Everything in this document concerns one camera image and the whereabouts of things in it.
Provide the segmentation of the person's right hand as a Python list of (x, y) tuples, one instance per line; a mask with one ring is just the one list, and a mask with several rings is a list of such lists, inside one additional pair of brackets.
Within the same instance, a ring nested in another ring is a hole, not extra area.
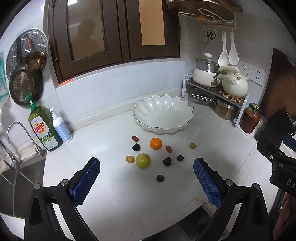
[(275, 228), (273, 230), (273, 239), (277, 240), (284, 232), (291, 220), (292, 208), (291, 208), (292, 196), (289, 193), (285, 194), (285, 203), (281, 209), (280, 216), (277, 220)]

